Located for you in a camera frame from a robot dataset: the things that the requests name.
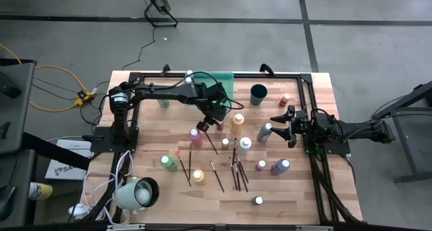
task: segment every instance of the green tray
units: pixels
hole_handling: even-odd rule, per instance
[[[234,74],[232,72],[207,72],[216,80],[222,82],[222,85],[230,99],[234,99]],[[207,87],[213,86],[216,82],[206,74],[194,74],[195,82],[204,82]],[[229,107],[230,102],[226,101],[225,106]]]

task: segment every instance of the black metal frame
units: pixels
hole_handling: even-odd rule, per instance
[[[408,165],[410,166],[411,174],[407,176],[401,176],[394,180],[395,184],[414,182],[419,180],[430,180],[432,179],[432,172],[427,171],[424,167],[425,163],[421,152],[418,149],[411,149],[406,140],[406,135],[402,130],[402,125],[398,116],[404,115],[407,111],[422,111],[422,113],[431,113],[432,107],[408,107],[414,103],[426,99],[427,103],[432,102],[432,81],[427,84],[416,87],[410,94],[397,100],[395,103],[382,109],[380,112],[372,115],[372,118],[379,120],[385,117],[393,118],[396,131],[398,132],[400,143],[405,152]]]

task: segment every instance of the yellow object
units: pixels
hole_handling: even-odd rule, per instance
[[[192,179],[197,184],[204,184],[204,172],[202,170],[194,170],[192,174]]]
[[[242,133],[242,125],[244,123],[244,117],[241,113],[238,113],[232,119],[231,133],[240,134]]]
[[[21,63],[20,58],[18,56],[16,56],[16,54],[13,53],[11,50],[9,50],[6,46],[0,44],[0,47],[4,48],[6,51],[8,51],[9,53],[11,53],[15,57],[15,59],[18,61],[18,63]],[[82,90],[84,92],[86,92],[87,96],[85,96],[84,100],[87,101],[87,100],[91,100],[92,99],[91,98],[91,96],[92,96],[91,92],[87,91],[86,87],[81,83],[80,79],[78,79],[78,77],[75,76],[75,74],[73,72],[69,71],[68,69],[61,68],[59,66],[53,66],[53,65],[41,65],[41,66],[36,66],[35,67],[35,69],[39,69],[39,68],[55,68],[55,69],[67,72],[68,74],[70,74],[72,77],[75,78],[75,80],[81,86]],[[29,102],[29,104],[31,104],[31,106],[33,106],[33,107],[35,107],[37,109],[43,110],[43,111],[48,111],[48,112],[63,112],[63,111],[67,111],[67,110],[72,109],[72,108],[77,107],[77,106],[83,106],[83,104],[84,104],[83,100],[81,98],[79,98],[79,97],[77,97],[77,99],[75,100],[75,102],[74,102],[73,105],[70,105],[69,107],[66,107],[66,108],[63,108],[63,109],[47,109],[47,108],[44,108],[44,107],[41,107],[41,106],[38,106],[38,105],[34,104],[32,101],[28,101],[28,102]]]

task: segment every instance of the yellow paint bottle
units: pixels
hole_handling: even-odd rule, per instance
[[[244,117],[241,113],[238,113],[232,119],[231,133],[240,134],[242,133],[242,125],[244,123]]]
[[[202,170],[194,170],[192,179],[199,185],[204,184],[204,172]]]

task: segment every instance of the green paint bottle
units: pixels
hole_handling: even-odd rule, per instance
[[[161,165],[162,167],[166,168],[170,172],[177,171],[177,164],[175,163],[173,158],[169,155],[165,155],[161,157]]]

